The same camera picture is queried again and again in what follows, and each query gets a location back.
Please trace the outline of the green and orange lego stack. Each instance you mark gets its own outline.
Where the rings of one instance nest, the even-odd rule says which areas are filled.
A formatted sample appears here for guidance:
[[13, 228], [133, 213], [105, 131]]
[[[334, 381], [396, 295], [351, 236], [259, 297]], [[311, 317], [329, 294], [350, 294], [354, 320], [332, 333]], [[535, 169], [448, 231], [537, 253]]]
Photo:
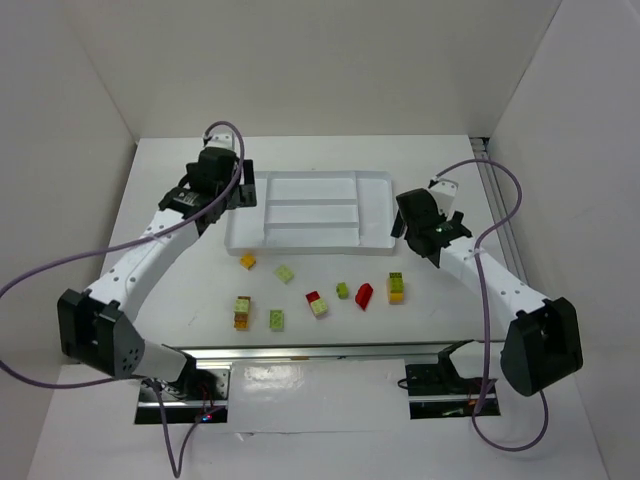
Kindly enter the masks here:
[[387, 297], [391, 305], [404, 302], [404, 279], [401, 272], [390, 272], [387, 279]]

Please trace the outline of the red sloped lego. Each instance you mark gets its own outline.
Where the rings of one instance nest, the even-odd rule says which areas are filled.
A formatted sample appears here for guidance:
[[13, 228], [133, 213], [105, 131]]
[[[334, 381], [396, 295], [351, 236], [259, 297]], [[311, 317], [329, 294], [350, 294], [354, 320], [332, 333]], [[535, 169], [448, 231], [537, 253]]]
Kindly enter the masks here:
[[356, 292], [354, 301], [356, 305], [365, 311], [370, 303], [374, 289], [370, 283], [363, 283]]

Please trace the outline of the light green lego brick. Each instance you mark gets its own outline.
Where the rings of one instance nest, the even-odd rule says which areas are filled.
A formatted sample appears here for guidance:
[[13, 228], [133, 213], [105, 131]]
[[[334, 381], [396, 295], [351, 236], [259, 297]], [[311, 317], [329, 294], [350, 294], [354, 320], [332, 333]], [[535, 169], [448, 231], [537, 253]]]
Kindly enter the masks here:
[[294, 272], [286, 265], [278, 266], [274, 274], [284, 284], [288, 284], [294, 278]]

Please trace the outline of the small green lego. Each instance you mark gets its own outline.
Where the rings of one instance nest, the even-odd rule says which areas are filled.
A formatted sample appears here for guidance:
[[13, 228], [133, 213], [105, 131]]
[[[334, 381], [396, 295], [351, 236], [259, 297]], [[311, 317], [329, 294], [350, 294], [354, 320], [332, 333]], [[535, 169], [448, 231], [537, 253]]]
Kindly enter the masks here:
[[345, 282], [340, 282], [336, 285], [336, 294], [339, 299], [347, 299], [349, 297], [349, 290]]

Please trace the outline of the red and cream lego stack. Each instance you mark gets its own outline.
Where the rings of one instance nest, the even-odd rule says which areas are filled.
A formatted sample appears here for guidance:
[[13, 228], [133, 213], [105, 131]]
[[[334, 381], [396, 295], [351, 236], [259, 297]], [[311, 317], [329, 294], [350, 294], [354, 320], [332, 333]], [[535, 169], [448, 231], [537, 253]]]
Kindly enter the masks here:
[[328, 313], [328, 304], [318, 291], [311, 291], [305, 295], [306, 301], [313, 315], [322, 318]]

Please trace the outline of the green brown orange lego stack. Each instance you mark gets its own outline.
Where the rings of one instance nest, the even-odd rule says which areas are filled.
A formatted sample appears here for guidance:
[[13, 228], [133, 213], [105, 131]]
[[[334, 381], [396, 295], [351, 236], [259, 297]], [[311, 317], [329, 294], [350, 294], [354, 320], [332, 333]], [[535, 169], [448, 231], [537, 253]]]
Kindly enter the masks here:
[[238, 331], [249, 329], [251, 297], [238, 296], [233, 307], [233, 326]]

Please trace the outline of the light green lego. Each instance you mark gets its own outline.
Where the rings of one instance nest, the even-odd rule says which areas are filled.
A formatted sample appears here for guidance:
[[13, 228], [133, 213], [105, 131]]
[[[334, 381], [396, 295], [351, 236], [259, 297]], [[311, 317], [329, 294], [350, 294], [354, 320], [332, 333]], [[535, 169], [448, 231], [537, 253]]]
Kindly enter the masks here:
[[272, 331], [282, 331], [284, 329], [283, 310], [271, 310], [269, 312], [269, 328]]

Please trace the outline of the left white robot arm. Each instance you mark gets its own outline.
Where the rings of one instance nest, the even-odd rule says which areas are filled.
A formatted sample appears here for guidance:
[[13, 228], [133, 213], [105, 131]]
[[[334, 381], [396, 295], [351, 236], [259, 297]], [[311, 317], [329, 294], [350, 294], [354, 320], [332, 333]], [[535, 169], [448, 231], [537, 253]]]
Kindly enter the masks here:
[[168, 269], [228, 210], [257, 203], [253, 163], [237, 132], [208, 133], [196, 161], [158, 204], [144, 234], [83, 291], [66, 290], [57, 312], [61, 350], [114, 379], [151, 378], [185, 392], [210, 375], [186, 352], [144, 339], [134, 326]]

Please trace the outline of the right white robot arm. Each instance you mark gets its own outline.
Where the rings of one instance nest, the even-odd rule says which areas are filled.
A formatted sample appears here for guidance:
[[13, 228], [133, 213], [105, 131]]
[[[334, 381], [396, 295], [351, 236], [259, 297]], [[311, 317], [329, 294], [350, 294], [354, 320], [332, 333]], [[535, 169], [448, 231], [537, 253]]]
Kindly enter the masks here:
[[583, 367], [576, 309], [564, 297], [551, 300], [530, 288], [477, 246], [463, 214], [448, 212], [456, 193], [457, 184], [445, 180], [397, 195], [391, 236], [404, 238], [471, 292], [486, 287], [489, 318], [506, 332], [502, 377], [530, 397]]

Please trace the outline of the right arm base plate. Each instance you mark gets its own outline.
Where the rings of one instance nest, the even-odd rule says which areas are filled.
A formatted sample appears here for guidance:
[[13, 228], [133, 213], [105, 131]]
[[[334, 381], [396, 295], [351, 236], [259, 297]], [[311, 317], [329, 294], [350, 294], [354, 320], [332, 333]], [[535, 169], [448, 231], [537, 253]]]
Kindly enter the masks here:
[[463, 378], [443, 364], [409, 364], [397, 386], [408, 394], [412, 420], [471, 417], [482, 386], [480, 377]]

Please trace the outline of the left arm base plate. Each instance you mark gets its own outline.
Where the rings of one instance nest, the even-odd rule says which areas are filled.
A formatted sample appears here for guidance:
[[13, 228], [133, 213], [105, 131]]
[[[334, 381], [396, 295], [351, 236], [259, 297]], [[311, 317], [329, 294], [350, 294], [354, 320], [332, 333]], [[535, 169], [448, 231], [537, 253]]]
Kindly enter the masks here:
[[[197, 415], [203, 424], [225, 424], [228, 420], [228, 394], [231, 365], [210, 363], [207, 370], [216, 378], [215, 386], [199, 386], [195, 393], [178, 393], [166, 383], [160, 383], [161, 398], [169, 425], [192, 423]], [[151, 386], [142, 384], [136, 405], [136, 425], [160, 425], [158, 398]]]

